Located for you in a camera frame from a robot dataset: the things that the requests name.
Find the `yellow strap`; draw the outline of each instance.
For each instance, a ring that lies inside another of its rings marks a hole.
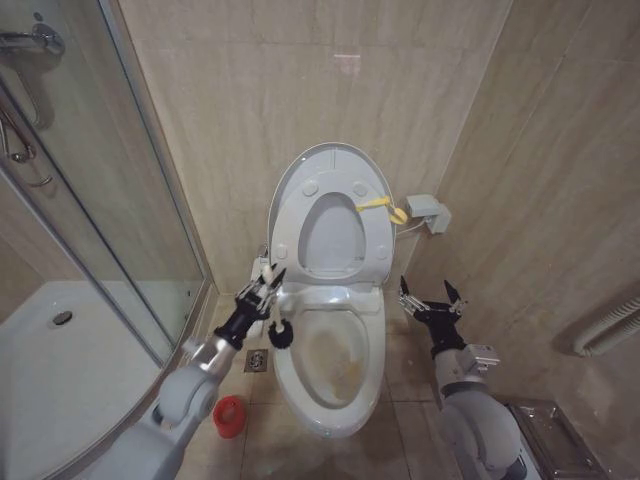
[[[362,205],[356,205],[356,212],[361,212],[365,208],[382,207],[383,205],[391,205],[391,199],[388,196],[374,198],[373,200],[369,200]]]
[[[391,198],[388,195],[380,198],[374,198],[362,205],[356,205],[356,211],[362,212],[366,208],[387,207],[389,209],[389,220],[396,225],[404,225],[407,223],[408,215],[401,208],[391,205]]]

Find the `water supply hose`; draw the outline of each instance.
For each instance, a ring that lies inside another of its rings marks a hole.
[[[640,296],[610,311],[587,328],[573,342],[573,351],[582,357],[602,355],[640,330]]]

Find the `shower enclosure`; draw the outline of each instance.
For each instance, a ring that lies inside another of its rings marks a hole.
[[[117,4],[0,0],[0,469],[69,477],[211,283]]]

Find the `bathroom floor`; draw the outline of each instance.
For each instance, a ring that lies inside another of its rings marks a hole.
[[[181,480],[254,478],[461,479],[452,453],[436,427],[438,407],[431,390],[430,359],[409,335],[409,325],[385,294],[387,352],[380,400],[368,423],[344,439],[325,439],[300,425],[280,394],[271,354],[264,373],[243,373],[247,348],[268,348],[266,335],[245,342],[220,398],[239,395],[248,407],[244,432],[224,440],[211,421],[189,444]],[[209,332],[234,308],[233,297],[218,301]]]

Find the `white cable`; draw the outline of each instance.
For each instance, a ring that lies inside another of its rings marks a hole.
[[[415,230],[416,228],[420,228],[422,225],[424,225],[425,223],[427,223],[427,217],[422,217],[422,220],[420,220],[420,222],[418,222],[417,225],[414,225],[411,228],[406,228],[404,230],[400,230],[399,232],[396,232],[396,237],[398,235],[402,235],[403,233],[407,233],[410,232],[411,230]]]

